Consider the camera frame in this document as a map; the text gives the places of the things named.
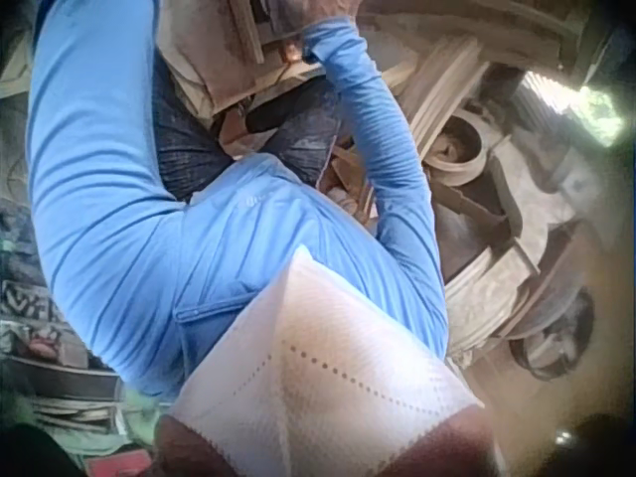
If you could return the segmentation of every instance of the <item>blue long-sleeve shirt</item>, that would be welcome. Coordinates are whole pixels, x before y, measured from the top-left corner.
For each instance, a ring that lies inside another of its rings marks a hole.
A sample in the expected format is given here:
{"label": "blue long-sleeve shirt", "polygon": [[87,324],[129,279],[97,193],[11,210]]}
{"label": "blue long-sleeve shirt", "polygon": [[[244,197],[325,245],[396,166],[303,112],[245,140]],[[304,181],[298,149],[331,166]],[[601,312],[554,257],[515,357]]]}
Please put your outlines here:
{"label": "blue long-sleeve shirt", "polygon": [[430,192],[356,28],[333,19],[306,44],[353,125],[377,192],[376,238],[267,154],[237,162],[194,204],[164,189],[151,114],[156,10],[150,0],[57,1],[37,39],[33,221],[45,276],[79,336],[131,385],[172,394],[304,245],[443,357]]}

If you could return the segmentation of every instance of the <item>blue sleeve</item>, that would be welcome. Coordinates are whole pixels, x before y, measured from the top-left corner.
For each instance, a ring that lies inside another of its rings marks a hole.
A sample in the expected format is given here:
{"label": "blue sleeve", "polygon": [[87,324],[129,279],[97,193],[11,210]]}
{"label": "blue sleeve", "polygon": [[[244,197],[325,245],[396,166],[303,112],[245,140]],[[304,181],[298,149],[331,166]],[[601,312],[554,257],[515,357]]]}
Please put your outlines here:
{"label": "blue sleeve", "polygon": [[154,149],[157,7],[151,0],[49,4],[27,132],[45,276],[79,336],[125,381],[176,381],[152,376],[175,295],[183,215],[161,184]]}
{"label": "blue sleeve", "polygon": [[[444,283],[430,189],[408,124],[349,18],[305,32],[306,48],[341,95],[367,175],[376,190],[378,240],[415,284],[429,309],[444,317]],[[445,350],[446,330],[440,336]]]}

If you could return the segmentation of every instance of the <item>white face mask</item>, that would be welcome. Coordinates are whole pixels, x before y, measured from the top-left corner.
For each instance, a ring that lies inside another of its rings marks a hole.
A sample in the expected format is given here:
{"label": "white face mask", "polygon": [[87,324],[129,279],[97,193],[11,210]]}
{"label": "white face mask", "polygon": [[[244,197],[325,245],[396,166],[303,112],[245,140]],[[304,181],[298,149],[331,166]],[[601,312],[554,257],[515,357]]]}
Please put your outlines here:
{"label": "white face mask", "polygon": [[239,475],[355,477],[476,403],[402,325],[301,248],[171,413]]}

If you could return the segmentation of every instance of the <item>shirt pocket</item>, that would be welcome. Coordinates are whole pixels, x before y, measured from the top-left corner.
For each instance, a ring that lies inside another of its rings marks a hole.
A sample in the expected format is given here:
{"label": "shirt pocket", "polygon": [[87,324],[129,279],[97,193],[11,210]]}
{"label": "shirt pocket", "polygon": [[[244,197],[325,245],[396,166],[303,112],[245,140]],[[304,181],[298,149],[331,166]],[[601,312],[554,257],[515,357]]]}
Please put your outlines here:
{"label": "shirt pocket", "polygon": [[257,292],[245,292],[214,303],[177,311],[186,379],[232,326]]}

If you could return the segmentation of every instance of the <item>hand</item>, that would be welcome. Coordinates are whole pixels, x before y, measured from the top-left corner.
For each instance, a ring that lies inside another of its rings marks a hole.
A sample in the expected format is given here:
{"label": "hand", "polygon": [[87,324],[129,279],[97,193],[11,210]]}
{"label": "hand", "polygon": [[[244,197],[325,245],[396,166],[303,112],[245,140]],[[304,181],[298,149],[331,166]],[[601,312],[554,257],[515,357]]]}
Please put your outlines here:
{"label": "hand", "polygon": [[362,0],[262,0],[274,32],[286,35],[333,17],[355,18]]}

